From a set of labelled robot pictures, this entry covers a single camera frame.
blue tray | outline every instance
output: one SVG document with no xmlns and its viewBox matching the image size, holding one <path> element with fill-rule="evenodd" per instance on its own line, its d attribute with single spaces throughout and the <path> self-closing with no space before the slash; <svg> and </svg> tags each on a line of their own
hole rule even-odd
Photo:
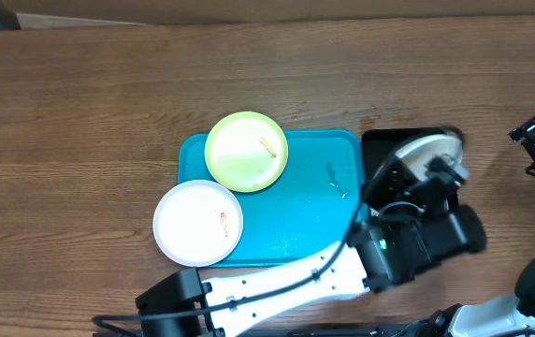
<svg viewBox="0 0 535 337">
<path fill-rule="evenodd" d="M 242 237 L 227 258 L 212 267 L 276 266 L 313 255 L 340 240 L 364 181 L 361 144 L 346 130 L 284 131 L 288 163 L 272 186 L 233 192 L 244 217 Z M 178 183 L 211 180 L 205 165 L 208 134 L 181 146 Z"/>
</svg>

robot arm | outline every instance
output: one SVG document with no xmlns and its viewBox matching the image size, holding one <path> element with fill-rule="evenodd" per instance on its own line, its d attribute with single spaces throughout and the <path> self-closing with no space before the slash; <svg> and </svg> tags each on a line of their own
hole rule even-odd
<svg viewBox="0 0 535 337">
<path fill-rule="evenodd" d="M 513 294 L 482 304 L 456 304 L 432 315 L 419 337 L 535 336 L 535 258 L 525 267 Z"/>
<path fill-rule="evenodd" d="M 265 271 L 228 278 L 211 278 L 205 299 L 209 306 L 240 300 L 288 286 L 316 273 L 339 246 L 332 243 L 323 251 L 293 263 Z M 355 248 L 345 246 L 331 268 L 318 279 L 281 295 L 239 305 L 210 314 L 214 327 L 225 336 L 238 336 L 255 324 L 297 306 L 317 300 L 349 300 L 369 292 L 367 274 Z"/>
<path fill-rule="evenodd" d="M 316 300 L 343 300 L 380 292 L 414 279 L 451 256 L 485 247 L 482 223 L 468 206 L 453 201 L 467 179 L 460 166 L 461 138 L 443 129 L 407 141 L 383 163 L 362 196 L 372 211 L 367 222 L 353 219 L 343 242 L 316 255 L 258 273 L 200 281 L 196 270 L 179 271 L 137 298 L 141 315 L 178 313 L 223 303 L 205 315 L 208 335 L 236 337 L 274 315 Z M 335 251 L 333 264 L 319 272 Z M 260 300 L 253 296 L 287 288 Z M 203 334 L 196 317 L 150 320 L 146 337 Z"/>
</svg>

green light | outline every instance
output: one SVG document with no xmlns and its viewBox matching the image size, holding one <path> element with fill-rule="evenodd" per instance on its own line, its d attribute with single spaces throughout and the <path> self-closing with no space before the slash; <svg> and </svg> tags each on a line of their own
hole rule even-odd
<svg viewBox="0 0 535 337">
<path fill-rule="evenodd" d="M 388 248 L 388 245 L 386 245 L 386 240 L 384 239 L 380 239 L 378 241 L 378 244 L 380 245 L 380 249 L 382 250 L 386 250 Z"/>
</svg>

wood grain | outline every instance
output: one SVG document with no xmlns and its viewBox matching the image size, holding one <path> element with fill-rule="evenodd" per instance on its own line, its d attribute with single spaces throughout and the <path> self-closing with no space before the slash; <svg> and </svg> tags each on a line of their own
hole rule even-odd
<svg viewBox="0 0 535 337">
<path fill-rule="evenodd" d="M 5 0 L 13 13 L 148 24 L 535 14 L 535 0 Z"/>
<path fill-rule="evenodd" d="M 180 266 L 152 213 L 178 151 L 228 113 L 287 129 L 455 125 L 489 248 L 264 328 L 407 322 L 512 291 L 535 256 L 535 17 L 0 32 L 0 336 L 81 336 Z M 204 277 L 233 270 L 202 271 Z"/>
</svg>

white disc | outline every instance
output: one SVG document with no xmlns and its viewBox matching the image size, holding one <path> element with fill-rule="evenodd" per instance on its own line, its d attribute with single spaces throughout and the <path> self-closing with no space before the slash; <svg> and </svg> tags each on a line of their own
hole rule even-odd
<svg viewBox="0 0 535 337">
<path fill-rule="evenodd" d="M 242 209 L 218 183 L 190 181 L 169 190 L 153 216 L 153 236 L 175 262 L 204 267 L 230 254 L 242 234 Z"/>
<path fill-rule="evenodd" d="M 439 134 L 416 139 L 401 147 L 395 155 L 420 181 L 427 179 L 427 164 L 435 156 L 442 156 L 460 164 L 463 160 L 463 143 L 454 134 Z"/>
</svg>

